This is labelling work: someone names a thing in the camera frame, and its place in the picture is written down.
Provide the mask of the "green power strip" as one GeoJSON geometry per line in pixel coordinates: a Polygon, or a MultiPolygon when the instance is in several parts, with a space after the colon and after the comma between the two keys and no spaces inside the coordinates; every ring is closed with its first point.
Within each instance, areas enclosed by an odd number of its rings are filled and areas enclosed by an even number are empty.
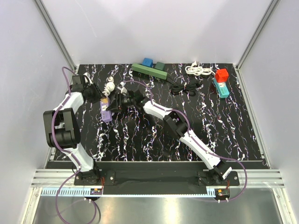
{"type": "Polygon", "coordinates": [[[156,78],[160,78],[160,79],[163,79],[163,80],[167,79],[167,72],[162,71],[162,70],[157,70],[157,69],[154,69],[152,67],[147,67],[147,66],[137,64],[137,63],[133,63],[131,65],[131,68],[132,68],[133,71],[136,71],[136,72],[139,72],[139,73],[142,73],[142,74],[146,74],[146,75],[153,76],[153,77],[156,77],[156,78]]]}

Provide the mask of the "purple power strip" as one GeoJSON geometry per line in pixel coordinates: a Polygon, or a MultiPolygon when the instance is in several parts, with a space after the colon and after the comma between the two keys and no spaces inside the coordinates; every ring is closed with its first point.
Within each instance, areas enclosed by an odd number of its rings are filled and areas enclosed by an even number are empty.
{"type": "Polygon", "coordinates": [[[110,111],[106,111],[106,108],[109,106],[109,103],[102,103],[100,101],[100,111],[101,111],[101,118],[102,121],[105,123],[109,123],[112,121],[112,113],[110,111]]]}

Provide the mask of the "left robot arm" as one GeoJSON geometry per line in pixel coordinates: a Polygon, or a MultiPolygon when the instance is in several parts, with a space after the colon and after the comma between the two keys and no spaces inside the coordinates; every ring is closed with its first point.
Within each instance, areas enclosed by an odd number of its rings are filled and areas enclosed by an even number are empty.
{"type": "Polygon", "coordinates": [[[53,110],[43,113],[46,140],[49,147],[64,153],[76,167],[75,178],[84,185],[96,185],[101,173],[95,160],[82,146],[80,128],[75,113],[85,101],[99,102],[104,94],[86,72],[72,77],[71,92],[53,110]]]}

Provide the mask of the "yellow cube plug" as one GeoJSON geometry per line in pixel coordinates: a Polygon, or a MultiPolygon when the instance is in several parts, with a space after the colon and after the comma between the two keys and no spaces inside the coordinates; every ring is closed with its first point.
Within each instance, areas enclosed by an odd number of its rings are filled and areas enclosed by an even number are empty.
{"type": "Polygon", "coordinates": [[[101,99],[101,102],[104,104],[109,103],[109,98],[103,98],[101,99]]]}

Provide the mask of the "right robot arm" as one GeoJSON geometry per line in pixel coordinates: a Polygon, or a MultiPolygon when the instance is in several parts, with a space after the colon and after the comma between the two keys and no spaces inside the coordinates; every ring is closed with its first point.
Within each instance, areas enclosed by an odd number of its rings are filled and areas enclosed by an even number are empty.
{"type": "Polygon", "coordinates": [[[139,90],[116,93],[107,110],[117,113],[130,107],[162,120],[164,126],[170,130],[170,135],[187,145],[204,162],[208,168],[208,180],[218,185],[228,181],[232,168],[199,139],[181,111],[157,104],[151,98],[141,94],[139,90]]]}

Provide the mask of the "dark green cube plug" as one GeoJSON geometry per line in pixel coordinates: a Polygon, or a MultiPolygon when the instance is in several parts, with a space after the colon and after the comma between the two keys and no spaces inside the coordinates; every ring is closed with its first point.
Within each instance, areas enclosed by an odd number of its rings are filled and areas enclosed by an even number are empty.
{"type": "Polygon", "coordinates": [[[157,69],[157,70],[161,70],[161,71],[164,71],[164,67],[165,67],[165,64],[164,63],[162,63],[162,62],[157,62],[156,64],[155,64],[155,69],[157,69]]]}

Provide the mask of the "blue cube plug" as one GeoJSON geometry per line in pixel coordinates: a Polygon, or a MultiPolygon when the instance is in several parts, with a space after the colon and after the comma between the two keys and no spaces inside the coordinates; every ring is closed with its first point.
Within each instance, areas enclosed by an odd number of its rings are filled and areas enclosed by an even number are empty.
{"type": "Polygon", "coordinates": [[[143,66],[153,67],[153,60],[150,58],[144,58],[142,61],[143,66]]]}

